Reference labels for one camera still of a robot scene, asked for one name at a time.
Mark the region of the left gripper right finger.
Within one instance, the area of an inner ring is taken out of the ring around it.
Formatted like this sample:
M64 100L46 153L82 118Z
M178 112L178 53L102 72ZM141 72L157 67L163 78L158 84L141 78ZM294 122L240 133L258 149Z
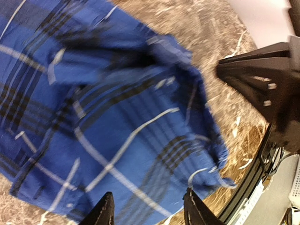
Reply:
M191 187L183 196L186 225L224 225L204 204Z

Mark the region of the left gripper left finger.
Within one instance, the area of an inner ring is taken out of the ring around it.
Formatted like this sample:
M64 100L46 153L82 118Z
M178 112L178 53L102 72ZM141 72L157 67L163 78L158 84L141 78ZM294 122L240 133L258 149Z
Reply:
M79 225L114 225L115 203L112 192L106 192Z

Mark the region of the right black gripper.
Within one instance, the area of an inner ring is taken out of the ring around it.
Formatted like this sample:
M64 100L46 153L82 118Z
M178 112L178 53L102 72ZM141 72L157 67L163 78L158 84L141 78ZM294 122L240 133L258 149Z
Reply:
M299 153L299 37L220 60L216 74L273 125L272 142Z

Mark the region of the dark blue plaid shirt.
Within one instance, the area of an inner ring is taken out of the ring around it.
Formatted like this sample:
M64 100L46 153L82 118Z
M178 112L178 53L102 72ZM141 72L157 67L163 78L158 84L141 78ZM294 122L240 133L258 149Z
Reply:
M153 225L236 184L192 53L105 0L0 3L0 171L11 195L81 222Z

